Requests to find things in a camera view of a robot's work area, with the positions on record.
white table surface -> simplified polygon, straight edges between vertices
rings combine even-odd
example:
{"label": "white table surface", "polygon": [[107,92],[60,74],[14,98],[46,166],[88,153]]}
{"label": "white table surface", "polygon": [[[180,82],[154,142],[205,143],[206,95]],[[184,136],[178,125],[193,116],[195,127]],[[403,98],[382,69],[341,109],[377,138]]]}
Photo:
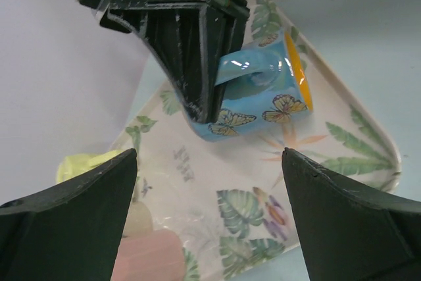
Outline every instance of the white table surface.
{"label": "white table surface", "polygon": [[[397,194],[421,200],[421,0],[275,1],[396,141]],[[52,186],[65,155],[106,151],[163,76],[74,0],[0,2],[2,203]],[[308,279],[295,249],[236,281]]]}
{"label": "white table surface", "polygon": [[[380,121],[403,156],[397,195],[421,201],[421,0],[275,0]],[[153,59],[129,115],[160,86]],[[235,281],[309,280],[300,248]]]}

blue cup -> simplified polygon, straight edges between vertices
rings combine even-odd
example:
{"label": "blue cup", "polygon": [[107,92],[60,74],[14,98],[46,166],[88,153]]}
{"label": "blue cup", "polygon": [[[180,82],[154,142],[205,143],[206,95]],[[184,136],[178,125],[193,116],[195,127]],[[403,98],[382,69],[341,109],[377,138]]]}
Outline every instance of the blue cup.
{"label": "blue cup", "polygon": [[218,121],[195,133],[220,141],[308,116],[312,99],[299,54],[283,29],[221,58],[216,84],[227,82]]}

floral tray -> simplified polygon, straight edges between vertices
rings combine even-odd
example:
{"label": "floral tray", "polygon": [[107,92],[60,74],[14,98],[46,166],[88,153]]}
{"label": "floral tray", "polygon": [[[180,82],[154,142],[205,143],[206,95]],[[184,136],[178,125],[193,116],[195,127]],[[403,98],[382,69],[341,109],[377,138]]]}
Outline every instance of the floral tray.
{"label": "floral tray", "polygon": [[228,280],[299,245],[282,174],[285,147],[386,192],[395,189],[401,171],[389,136],[285,14],[272,0],[248,1],[245,43],[281,26],[291,34],[314,114],[259,134],[207,143],[190,129],[165,82],[112,146],[137,149],[133,203],[146,204],[155,230],[167,228],[180,237],[186,281]]}

mug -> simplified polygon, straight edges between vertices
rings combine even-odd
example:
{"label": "mug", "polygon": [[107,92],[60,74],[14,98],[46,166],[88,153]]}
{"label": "mug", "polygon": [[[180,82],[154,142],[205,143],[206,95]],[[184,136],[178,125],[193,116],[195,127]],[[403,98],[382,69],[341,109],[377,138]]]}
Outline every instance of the mug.
{"label": "mug", "polygon": [[227,83],[218,120],[189,120],[206,141],[220,141],[308,116],[312,99],[299,54],[283,29],[220,60],[216,85]]}

